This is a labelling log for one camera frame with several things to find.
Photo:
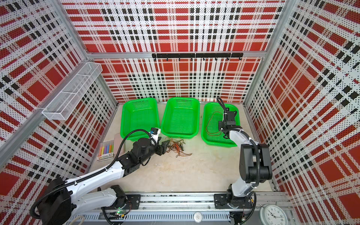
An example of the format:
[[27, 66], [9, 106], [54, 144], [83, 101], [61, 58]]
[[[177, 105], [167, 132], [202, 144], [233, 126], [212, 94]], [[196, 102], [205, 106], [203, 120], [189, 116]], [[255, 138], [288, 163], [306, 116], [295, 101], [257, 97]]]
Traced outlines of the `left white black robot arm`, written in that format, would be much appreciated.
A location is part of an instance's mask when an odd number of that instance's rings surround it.
[[45, 193], [31, 206], [30, 216], [41, 220], [44, 225], [63, 225], [72, 216], [83, 212], [126, 205], [127, 197], [120, 186], [113, 185], [97, 192], [94, 189], [146, 166], [154, 154], [161, 156], [166, 153], [170, 142], [161, 141], [160, 129], [153, 127], [150, 131], [140, 131], [147, 137], [134, 142], [129, 152], [117, 153], [105, 167], [66, 181], [62, 178], [52, 180]]

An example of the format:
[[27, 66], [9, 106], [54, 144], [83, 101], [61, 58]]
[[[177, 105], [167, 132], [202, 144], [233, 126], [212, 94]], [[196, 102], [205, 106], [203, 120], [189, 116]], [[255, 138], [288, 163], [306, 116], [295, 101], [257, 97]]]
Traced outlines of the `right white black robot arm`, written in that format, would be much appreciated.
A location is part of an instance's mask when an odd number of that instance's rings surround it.
[[221, 97], [217, 97], [217, 102], [224, 111], [223, 119], [218, 122], [218, 130], [224, 134], [225, 139], [233, 141], [240, 149], [240, 177], [226, 191], [227, 205], [237, 208], [250, 200], [250, 196], [254, 195], [253, 190], [260, 183], [272, 179], [270, 151], [268, 145], [254, 141], [237, 125], [237, 112], [226, 107]]

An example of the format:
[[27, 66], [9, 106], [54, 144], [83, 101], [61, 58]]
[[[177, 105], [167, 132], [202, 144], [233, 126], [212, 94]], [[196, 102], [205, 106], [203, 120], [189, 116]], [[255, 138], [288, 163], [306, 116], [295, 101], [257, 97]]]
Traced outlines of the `right green plastic basket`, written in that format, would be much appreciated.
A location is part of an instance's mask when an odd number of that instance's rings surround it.
[[237, 145], [218, 130], [218, 122], [223, 120], [223, 108], [219, 103], [207, 103], [203, 109], [201, 137], [207, 145], [231, 148]]

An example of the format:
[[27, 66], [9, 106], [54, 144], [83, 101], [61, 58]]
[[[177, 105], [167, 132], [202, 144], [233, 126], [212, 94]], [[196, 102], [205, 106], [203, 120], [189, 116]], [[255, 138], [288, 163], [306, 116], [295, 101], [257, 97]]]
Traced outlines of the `green plastic basket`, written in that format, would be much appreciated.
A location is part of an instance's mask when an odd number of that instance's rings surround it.
[[173, 97], [168, 100], [161, 132], [172, 138], [191, 139], [198, 134], [200, 102], [195, 98]]
[[160, 128], [158, 104], [154, 98], [131, 100], [122, 107], [121, 137], [137, 129]]
[[223, 108], [219, 103], [207, 103], [203, 109], [201, 137], [207, 145], [231, 148], [237, 145], [218, 130], [218, 122], [223, 120]]

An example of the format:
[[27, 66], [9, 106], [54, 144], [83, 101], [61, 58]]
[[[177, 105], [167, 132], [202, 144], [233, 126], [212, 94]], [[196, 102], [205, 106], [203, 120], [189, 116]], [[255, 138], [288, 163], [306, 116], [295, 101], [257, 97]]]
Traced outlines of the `middle green plastic basket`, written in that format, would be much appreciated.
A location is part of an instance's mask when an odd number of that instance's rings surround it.
[[198, 134], [200, 102], [195, 98], [173, 97], [168, 100], [161, 132], [172, 138], [191, 139]]

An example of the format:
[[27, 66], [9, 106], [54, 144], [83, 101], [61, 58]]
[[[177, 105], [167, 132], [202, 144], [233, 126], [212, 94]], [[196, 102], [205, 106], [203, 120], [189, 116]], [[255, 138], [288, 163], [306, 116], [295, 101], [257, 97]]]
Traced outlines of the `left green plastic basket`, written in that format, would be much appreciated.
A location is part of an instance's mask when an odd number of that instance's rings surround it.
[[137, 129], [160, 128], [158, 104], [154, 98], [131, 100], [122, 107], [121, 137]]

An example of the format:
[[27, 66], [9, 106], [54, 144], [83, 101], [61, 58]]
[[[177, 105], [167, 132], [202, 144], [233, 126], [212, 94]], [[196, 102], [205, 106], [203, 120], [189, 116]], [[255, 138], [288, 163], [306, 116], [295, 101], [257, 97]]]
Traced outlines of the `colourful marker box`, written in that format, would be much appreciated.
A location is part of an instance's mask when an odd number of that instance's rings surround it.
[[124, 147], [122, 147], [119, 151], [121, 142], [121, 140], [111, 140], [101, 143], [98, 150], [97, 161], [113, 160], [118, 152], [118, 156], [122, 156], [125, 150]]

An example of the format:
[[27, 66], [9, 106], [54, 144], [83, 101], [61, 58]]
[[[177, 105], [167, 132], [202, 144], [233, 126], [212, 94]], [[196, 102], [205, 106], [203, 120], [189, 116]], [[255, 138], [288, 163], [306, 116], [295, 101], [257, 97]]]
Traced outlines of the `white round knob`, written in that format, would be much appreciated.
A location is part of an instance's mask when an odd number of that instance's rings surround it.
[[195, 212], [195, 213], [194, 213], [194, 221], [195, 221], [196, 223], [201, 223], [202, 220], [203, 220], [203, 215], [202, 215], [202, 213], [201, 213], [201, 212]]

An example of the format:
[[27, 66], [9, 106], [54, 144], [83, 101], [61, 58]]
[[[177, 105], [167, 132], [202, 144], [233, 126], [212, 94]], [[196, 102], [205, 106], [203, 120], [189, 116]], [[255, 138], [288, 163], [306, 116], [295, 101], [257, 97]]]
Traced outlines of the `white analog clock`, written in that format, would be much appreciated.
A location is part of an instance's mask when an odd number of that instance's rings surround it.
[[288, 225], [287, 215], [279, 206], [261, 205], [259, 215], [263, 225]]

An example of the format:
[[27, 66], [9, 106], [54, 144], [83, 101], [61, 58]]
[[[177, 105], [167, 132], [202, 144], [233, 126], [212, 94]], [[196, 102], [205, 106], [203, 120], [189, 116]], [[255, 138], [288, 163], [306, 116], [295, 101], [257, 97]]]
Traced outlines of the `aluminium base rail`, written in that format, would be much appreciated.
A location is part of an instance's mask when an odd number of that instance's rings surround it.
[[221, 221], [239, 224], [245, 221], [249, 224], [260, 224], [259, 211], [261, 205], [273, 204], [279, 206], [287, 215], [288, 225], [294, 225], [295, 219], [292, 206], [283, 192], [258, 192], [257, 201], [254, 198], [246, 200], [244, 205], [230, 207], [227, 205], [227, 195], [216, 192], [199, 193], [130, 193], [128, 197], [131, 207], [114, 207], [105, 210], [95, 209], [72, 216], [67, 224], [82, 222], [106, 222], [105, 215], [112, 223], [126, 224], [130, 222], [192, 222], [194, 213], [201, 212], [202, 222]]

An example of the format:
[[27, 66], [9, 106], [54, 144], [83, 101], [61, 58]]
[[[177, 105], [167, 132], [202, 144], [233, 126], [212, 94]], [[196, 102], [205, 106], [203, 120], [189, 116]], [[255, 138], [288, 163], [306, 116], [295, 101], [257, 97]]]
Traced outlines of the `black hook rail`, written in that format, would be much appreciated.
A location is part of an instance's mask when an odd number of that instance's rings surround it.
[[153, 53], [153, 59], [185, 59], [185, 58], [242, 58], [244, 53], [233, 53], [233, 52], [226, 52], [226, 53]]

